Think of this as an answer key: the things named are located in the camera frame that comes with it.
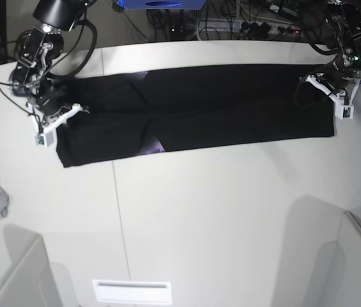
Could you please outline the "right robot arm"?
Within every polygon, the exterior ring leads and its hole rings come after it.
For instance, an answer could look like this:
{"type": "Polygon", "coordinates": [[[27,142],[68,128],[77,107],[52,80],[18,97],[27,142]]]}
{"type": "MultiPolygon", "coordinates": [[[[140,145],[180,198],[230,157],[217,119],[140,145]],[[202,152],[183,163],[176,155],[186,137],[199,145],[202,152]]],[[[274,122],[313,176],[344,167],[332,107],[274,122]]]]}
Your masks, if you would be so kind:
{"type": "Polygon", "coordinates": [[[87,18],[88,9],[94,4],[94,1],[39,1],[33,13],[37,23],[24,41],[16,67],[7,82],[0,82],[0,88],[6,86],[13,96],[26,98],[21,110],[33,118],[39,134],[55,130],[77,113],[88,110],[68,101],[62,82],[75,77],[95,50],[98,32],[87,18]],[[63,52],[63,33],[77,26],[91,31],[89,50],[71,72],[53,74],[51,70],[68,57],[63,52]]]}

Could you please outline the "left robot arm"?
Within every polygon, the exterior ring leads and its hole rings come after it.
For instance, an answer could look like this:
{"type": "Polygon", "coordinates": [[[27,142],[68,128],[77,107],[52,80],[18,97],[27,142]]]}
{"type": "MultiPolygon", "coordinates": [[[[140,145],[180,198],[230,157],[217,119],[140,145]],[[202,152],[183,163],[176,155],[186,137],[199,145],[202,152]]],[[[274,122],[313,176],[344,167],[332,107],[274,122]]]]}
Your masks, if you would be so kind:
{"type": "Polygon", "coordinates": [[[361,14],[352,3],[325,1],[322,6],[324,23],[331,29],[334,40],[332,45],[327,45],[327,50],[323,50],[309,36],[312,27],[304,24],[304,13],[310,7],[303,4],[298,11],[301,32],[314,51],[324,56],[334,55],[335,58],[300,79],[294,94],[295,102],[298,101],[301,85],[310,83],[333,101],[342,97],[348,106],[361,84],[361,14]]]}

